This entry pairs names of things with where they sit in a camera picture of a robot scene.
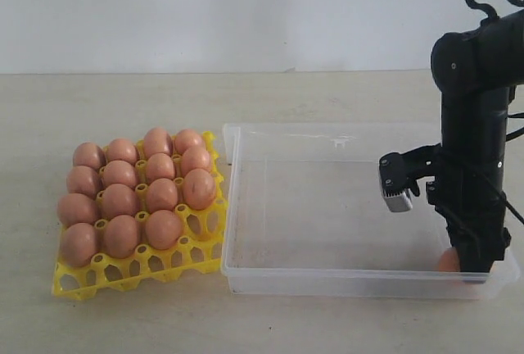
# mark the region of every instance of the plastic container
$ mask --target plastic container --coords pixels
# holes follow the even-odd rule
[[[52,284],[52,293],[55,296],[84,300],[93,297],[100,288],[129,291],[136,288],[143,279],[169,282],[178,279],[185,270],[189,269],[198,270],[203,274],[219,270],[227,210],[227,202],[220,188],[224,177],[216,166],[219,154],[213,146],[215,136],[209,131],[202,136],[213,161],[211,174],[217,186],[215,203],[204,211],[194,211],[186,204],[179,203],[174,208],[174,213],[183,221],[183,235],[172,248],[167,250],[160,251],[149,246],[142,230],[142,242],[135,248],[134,254],[125,259],[115,259],[104,252],[99,252],[85,267],[71,268],[58,255]],[[142,140],[138,141],[136,146],[143,159]],[[172,157],[179,173],[180,157],[178,155]],[[144,183],[145,166],[144,160],[136,164],[141,183],[135,188],[135,192],[141,200],[142,210],[135,217],[141,226],[149,216],[144,201],[147,192],[147,185]],[[174,182],[179,188],[183,178],[176,178]],[[101,193],[97,196],[99,205],[103,197]],[[107,220],[99,220],[95,223],[95,229],[103,232],[106,223]]]
[[[435,272],[445,220],[424,195],[398,214],[382,200],[378,159],[438,143],[438,124],[229,124],[224,141],[234,293],[479,299],[520,276],[509,249],[489,275]]]

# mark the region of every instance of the tabletop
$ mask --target tabletop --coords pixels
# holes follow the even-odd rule
[[[56,202],[78,144],[140,139],[155,126],[210,130],[227,176],[224,123],[438,121],[429,71],[13,75],[0,77],[0,96],[2,352],[522,352],[524,279],[486,301],[242,296],[219,272],[84,302],[51,294]],[[517,162],[523,153],[524,143],[508,145]],[[506,166],[504,188],[524,210],[519,168]],[[524,227],[511,216],[508,227],[524,265]]]

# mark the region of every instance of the white wall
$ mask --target white wall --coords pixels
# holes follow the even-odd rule
[[[1,73],[427,68],[436,39],[482,15],[463,0],[0,0],[0,11]]]

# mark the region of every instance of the yellow plastic egg tray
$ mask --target yellow plastic egg tray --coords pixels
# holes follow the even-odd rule
[[[53,276],[53,295],[82,301],[94,297],[100,288],[129,291],[135,289],[143,279],[151,278],[169,282],[178,279],[185,270],[197,270],[202,274],[207,274],[220,268],[220,253],[224,240],[227,211],[227,201],[220,188],[224,177],[216,166],[219,154],[213,146],[215,135],[206,131],[202,137],[206,141],[206,148],[213,161],[211,175],[215,178],[217,195],[215,202],[204,211],[194,211],[184,203],[179,203],[174,208],[174,213],[183,222],[183,234],[177,243],[171,249],[156,250],[147,244],[142,230],[142,241],[135,248],[132,256],[115,259],[102,250],[91,258],[90,264],[82,268],[69,267],[62,261],[59,253]],[[144,202],[147,192],[144,173],[146,161],[143,160],[142,140],[138,141],[136,146],[141,157],[136,164],[141,183],[135,188],[135,192],[141,200],[141,210],[135,218],[143,228],[149,216]],[[173,155],[173,161],[177,175],[179,175],[180,155]],[[174,182],[180,190],[183,178],[178,177]],[[103,197],[102,193],[103,191],[97,196],[99,206]],[[102,237],[106,224],[107,220],[104,219],[95,223],[99,238]]]

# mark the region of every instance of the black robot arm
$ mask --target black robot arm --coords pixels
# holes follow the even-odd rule
[[[445,34],[431,52],[441,91],[441,142],[388,153],[379,173],[393,212],[411,209],[417,180],[434,177],[426,183],[427,200],[447,222],[461,271],[486,273],[510,244],[506,208],[517,213],[502,187],[505,143],[524,134],[506,135],[508,106],[524,84],[524,10],[500,18],[489,4],[465,1],[487,17],[478,29]],[[524,7],[522,0],[508,1]]]

